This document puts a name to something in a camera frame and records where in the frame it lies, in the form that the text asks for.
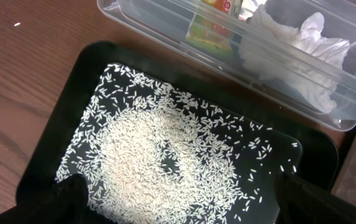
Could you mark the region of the green snack wrapper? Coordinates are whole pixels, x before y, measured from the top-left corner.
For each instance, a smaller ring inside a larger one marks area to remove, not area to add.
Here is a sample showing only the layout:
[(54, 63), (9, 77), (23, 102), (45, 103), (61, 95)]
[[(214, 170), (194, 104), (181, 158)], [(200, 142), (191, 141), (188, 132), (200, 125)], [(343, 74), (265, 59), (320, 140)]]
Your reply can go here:
[[(242, 0), (201, 0), (202, 3), (211, 6), (223, 13), (238, 18), (241, 11)], [(198, 49), (216, 54), (221, 57), (231, 57), (233, 49), (230, 39), (232, 31), (196, 14), (189, 26), (185, 40)]]

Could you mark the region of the white cooked rice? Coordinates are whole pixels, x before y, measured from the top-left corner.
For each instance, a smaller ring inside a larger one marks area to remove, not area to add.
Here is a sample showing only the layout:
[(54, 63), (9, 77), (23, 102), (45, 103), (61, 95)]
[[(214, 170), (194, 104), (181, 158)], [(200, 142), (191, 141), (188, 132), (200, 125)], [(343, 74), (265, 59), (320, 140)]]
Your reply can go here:
[(301, 143), (120, 63), (100, 75), (55, 180), (115, 223), (274, 223)]

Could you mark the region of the white tissue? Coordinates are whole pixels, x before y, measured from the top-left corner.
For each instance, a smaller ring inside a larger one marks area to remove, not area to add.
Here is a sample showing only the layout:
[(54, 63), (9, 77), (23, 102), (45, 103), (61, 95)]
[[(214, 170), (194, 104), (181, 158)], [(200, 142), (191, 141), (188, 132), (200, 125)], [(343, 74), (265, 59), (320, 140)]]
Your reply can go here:
[(337, 81), (326, 75), (325, 68), (342, 69), (350, 49), (349, 40), (322, 36), (324, 16), (320, 12), (305, 19), (301, 27), (292, 27), (276, 22), (261, 4), (247, 23), (260, 35), (275, 40), (278, 49), (273, 51), (241, 40), (243, 68), (258, 73), (261, 81), (281, 80), (322, 113), (336, 109), (337, 102), (331, 96)]

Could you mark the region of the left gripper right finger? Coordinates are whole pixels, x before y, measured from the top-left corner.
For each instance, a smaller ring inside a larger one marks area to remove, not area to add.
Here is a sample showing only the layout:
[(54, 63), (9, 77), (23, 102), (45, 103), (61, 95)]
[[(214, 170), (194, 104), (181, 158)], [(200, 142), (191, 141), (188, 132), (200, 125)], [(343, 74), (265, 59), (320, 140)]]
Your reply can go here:
[(274, 192), (279, 223), (356, 224), (356, 206), (296, 175), (277, 175)]

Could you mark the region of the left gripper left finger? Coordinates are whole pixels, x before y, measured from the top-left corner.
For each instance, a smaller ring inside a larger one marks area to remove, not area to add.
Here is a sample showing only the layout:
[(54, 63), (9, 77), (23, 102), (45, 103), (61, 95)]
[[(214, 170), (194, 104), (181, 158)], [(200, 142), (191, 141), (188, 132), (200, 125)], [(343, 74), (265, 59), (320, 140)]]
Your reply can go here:
[(87, 182), (84, 176), (74, 174), (1, 213), (0, 224), (81, 223), (87, 203)]

